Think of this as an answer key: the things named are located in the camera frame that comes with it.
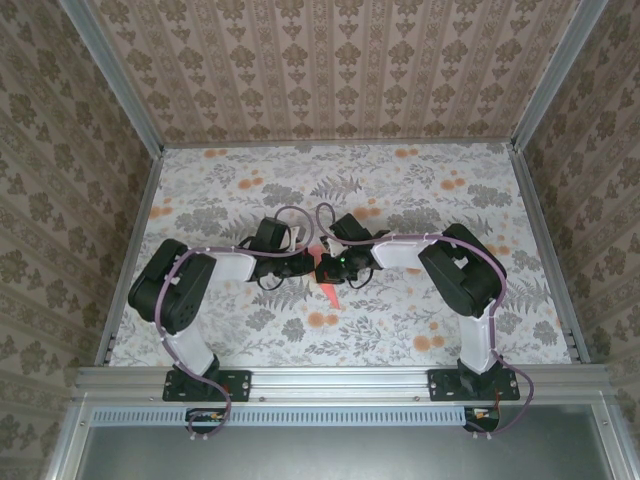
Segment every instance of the robotic arm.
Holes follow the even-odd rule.
[[[315,271],[319,283],[339,284],[357,280],[363,269],[371,269],[373,274],[384,268],[424,268],[447,305],[460,315],[462,349],[456,382],[471,398],[479,398],[487,391],[494,394],[493,385],[502,366],[491,351],[488,312],[502,285],[493,267],[471,250],[447,241],[395,240],[393,236],[382,240],[388,231],[371,235],[350,214],[331,225],[330,230],[335,237],[321,238],[329,253],[322,255],[317,266],[306,248],[278,258],[243,253],[242,246],[246,243],[248,250],[264,254],[293,252],[299,227],[289,227],[272,218],[263,219],[256,235],[241,242],[238,251],[191,255],[169,285],[160,311],[165,341],[177,357],[176,363],[182,363],[196,375],[218,381],[219,361],[194,323],[211,280],[256,281],[261,285],[261,279],[269,274],[283,281]],[[481,250],[506,277],[498,260],[463,225],[453,224],[442,235]],[[349,242],[372,239],[379,240],[375,244],[348,246]],[[165,279],[187,250],[186,245],[176,240],[165,240],[134,282],[128,301],[144,320],[154,322]]]
[[[380,231],[371,235],[351,214],[329,228],[338,239],[347,241],[382,238],[389,233]],[[463,225],[451,225],[442,236],[481,250],[506,278],[500,262]],[[396,267],[425,269],[449,308],[460,315],[461,363],[476,375],[484,374],[496,363],[491,353],[489,307],[500,294],[502,285],[493,268],[479,255],[442,240],[394,240],[392,237],[388,241],[348,248],[327,237],[321,237],[321,241],[329,251],[323,254],[316,268],[316,279],[321,283],[355,281],[362,269],[372,272]]]

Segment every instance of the black wire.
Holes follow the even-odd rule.
[[[370,268],[369,269],[369,278],[367,278],[362,285],[358,285],[357,287],[354,287],[353,283],[351,282],[351,280],[347,280],[347,282],[349,282],[349,286],[351,288],[353,288],[354,290],[360,290],[361,288],[366,287],[367,284],[371,281],[372,278],[373,278],[373,268]]]
[[[261,279],[261,278],[258,278],[258,282],[257,282],[257,283],[258,283],[258,286],[259,286],[261,289],[263,289],[265,292],[273,292],[276,288],[279,288],[279,287],[280,287],[280,285],[282,285],[282,283],[284,282],[284,278],[281,278],[281,279],[280,279],[280,282],[278,282],[278,284],[277,284],[275,287],[272,287],[272,288],[264,288],[264,287],[262,286],[262,283],[260,282],[260,280],[262,280],[262,279]]]

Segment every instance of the floral mat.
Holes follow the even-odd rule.
[[[496,318],[499,351],[519,364],[570,362],[502,144],[165,151],[135,276],[165,238],[189,246],[235,245],[279,207],[312,211],[322,201],[338,216],[353,213],[371,232],[466,225],[508,273],[508,294]],[[297,212],[283,218],[304,222]],[[328,214],[322,218],[330,223]],[[273,292],[254,283],[211,283],[199,327],[224,365],[455,363],[458,317],[425,272],[378,271],[361,290],[335,289],[339,309],[311,276],[288,279]],[[170,364],[155,329],[127,306],[110,365]]]

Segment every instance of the patterned wallpaper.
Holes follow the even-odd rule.
[[[38,478],[55,445],[148,168],[57,2],[0,2],[0,478]]]
[[[638,441],[640,2],[609,2],[525,154],[593,360]]]
[[[166,143],[507,137],[578,0],[91,0]]]

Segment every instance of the purple cable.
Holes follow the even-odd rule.
[[[160,289],[160,293],[158,294],[158,300],[157,300],[156,308],[155,308],[155,311],[154,311],[154,323],[155,323],[155,326],[156,326],[156,330],[158,330],[158,333],[160,334],[160,338],[162,339],[162,345],[164,346],[165,350],[167,351],[169,356],[173,359],[175,365],[180,370],[182,370],[184,373],[189,375],[194,380],[197,380],[197,381],[202,382],[202,383],[206,383],[207,385],[211,385],[218,392],[220,392],[222,394],[222,396],[224,397],[224,399],[225,399],[225,403],[226,403],[226,405],[225,405],[225,413],[224,413],[224,416],[223,416],[222,420],[206,436],[216,435],[220,431],[222,426],[229,419],[229,415],[231,414],[231,397],[229,396],[227,391],[224,388],[222,388],[218,383],[216,383],[216,382],[214,382],[212,380],[209,380],[208,378],[205,378],[202,375],[198,375],[197,373],[195,373],[192,370],[190,370],[187,365],[184,365],[180,361],[180,358],[178,357],[178,355],[175,353],[173,348],[171,348],[171,345],[169,345],[169,343],[167,342],[167,339],[166,339],[167,331],[162,326],[162,322],[161,322],[161,318],[160,318],[161,317],[161,312],[162,312],[162,303],[164,302],[164,297],[167,295],[167,291],[169,290],[169,285],[171,285],[171,280],[173,280],[173,278],[176,276],[176,273],[178,272],[180,267],[184,264],[184,262],[187,261],[187,259],[191,255],[194,255],[196,253],[204,253],[204,252],[229,253],[229,252],[235,252],[235,253],[245,253],[245,254],[263,256],[263,257],[280,258],[280,257],[290,257],[292,255],[297,255],[298,253],[302,252],[305,248],[307,248],[311,244],[311,241],[313,240],[313,233],[314,233],[313,218],[311,217],[311,215],[309,215],[308,212],[306,212],[302,208],[296,207],[296,206],[293,206],[293,205],[292,206],[285,206],[285,207],[280,208],[276,212],[274,218],[277,219],[278,215],[280,213],[282,213],[284,210],[297,210],[297,211],[303,213],[307,217],[307,220],[309,221],[309,225],[310,225],[309,238],[303,244],[302,247],[300,247],[297,250],[294,250],[292,252],[284,252],[284,253],[256,252],[256,251],[253,251],[253,250],[248,250],[248,249],[244,249],[244,248],[240,248],[240,247],[196,247],[196,248],[192,248],[190,250],[187,250],[183,255],[181,255],[180,258],[178,258],[178,260],[176,260],[176,263],[173,264],[173,267],[171,268],[171,270],[169,270],[169,273],[167,274],[167,277],[165,278],[164,283],[162,284],[162,288]],[[196,416],[197,415],[192,416],[189,419],[189,423],[187,424],[187,429],[189,430],[189,433],[192,435],[192,438],[195,437],[195,435],[197,435],[193,431],[193,428],[192,428],[193,419]]]
[[[491,268],[493,268],[495,270],[496,274],[498,275],[498,278],[500,279],[500,284],[502,285],[502,290],[500,291],[500,294],[498,295],[498,298],[496,298],[496,301],[493,302],[493,305],[491,305],[491,308],[489,309],[489,343],[490,343],[490,346],[491,346],[491,353],[496,358],[496,360],[502,364],[502,366],[513,370],[514,372],[516,372],[518,375],[522,376],[527,381],[527,383],[529,384],[529,394],[527,395],[527,399],[525,400],[524,405],[522,406],[522,409],[520,410],[520,412],[518,412],[518,415],[516,415],[516,417],[511,422],[509,422],[506,426],[491,432],[491,435],[496,435],[498,433],[506,432],[511,427],[513,427],[517,422],[519,422],[520,419],[524,416],[524,414],[528,410],[529,405],[531,404],[531,401],[533,400],[534,385],[533,385],[533,380],[531,380],[531,377],[529,377],[529,375],[524,373],[519,368],[516,368],[516,367],[512,366],[511,364],[507,363],[502,357],[500,357],[500,354],[496,350],[496,326],[495,326],[494,316],[495,316],[496,310],[502,304],[502,301],[504,300],[504,297],[505,297],[505,295],[507,293],[507,279],[505,278],[504,273],[502,273],[502,270],[500,269],[500,267],[498,267],[496,262],[494,262],[493,259],[489,255],[484,253],[479,248],[476,248],[473,245],[471,245],[471,244],[469,244],[467,242],[464,242],[462,240],[458,240],[456,238],[446,237],[444,235],[437,235],[437,234],[391,235],[391,236],[385,236],[385,237],[381,237],[381,238],[374,238],[374,239],[371,239],[371,240],[364,240],[364,241],[360,241],[360,242],[352,242],[352,241],[348,241],[348,240],[342,240],[340,238],[337,238],[335,235],[333,235],[331,232],[327,231],[322,226],[322,222],[320,221],[320,210],[321,210],[322,207],[327,207],[331,211],[331,217],[333,219],[332,220],[333,222],[335,222],[335,218],[336,218],[335,210],[333,209],[333,207],[330,204],[328,204],[326,202],[319,203],[318,206],[316,207],[316,223],[318,224],[318,228],[328,238],[330,238],[331,240],[336,241],[338,243],[341,243],[343,245],[352,245],[352,246],[355,246],[355,245],[370,245],[370,244],[373,244],[373,243],[386,242],[388,240],[393,241],[393,240],[396,240],[396,239],[397,240],[441,240],[441,241],[449,242],[449,243],[451,243],[453,245],[457,245],[459,247],[466,248],[467,250],[475,253],[480,258],[482,258],[484,261],[486,261],[491,266]],[[468,422],[468,423],[471,426],[473,426],[474,428],[478,429],[480,434],[483,434],[485,436],[489,435],[488,432],[485,432],[478,425],[473,424],[471,422]]]

